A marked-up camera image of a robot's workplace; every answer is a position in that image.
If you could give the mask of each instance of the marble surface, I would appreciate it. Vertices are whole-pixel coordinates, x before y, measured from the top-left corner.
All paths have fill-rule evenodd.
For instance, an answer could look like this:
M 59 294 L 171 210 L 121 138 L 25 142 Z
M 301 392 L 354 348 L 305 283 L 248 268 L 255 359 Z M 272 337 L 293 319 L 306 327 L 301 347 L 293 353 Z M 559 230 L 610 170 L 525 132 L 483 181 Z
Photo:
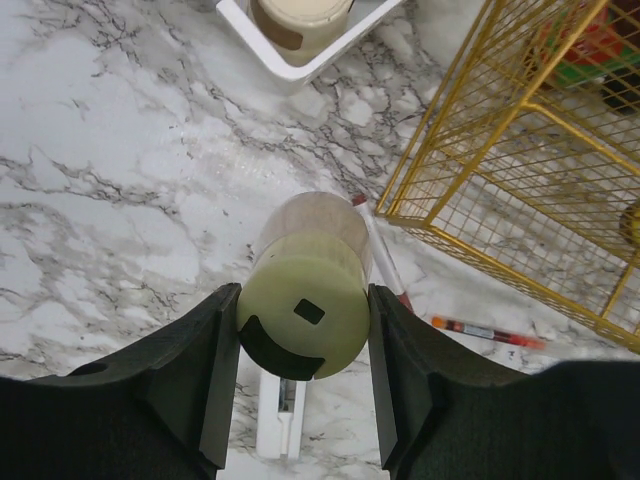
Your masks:
M 420 20 L 437 10 L 398 9 L 286 98 L 208 1 L 0 2 L 0 374 L 68 373 L 244 281 L 261 225 L 296 193 L 379 195 L 441 79 L 427 52 L 450 56 Z M 418 314 L 536 333 L 576 358 L 634 358 L 382 228 Z M 455 338 L 525 372 L 557 361 Z M 366 350 L 309 385 L 296 463 L 255 454 L 258 375 L 242 354 L 219 478 L 388 477 Z

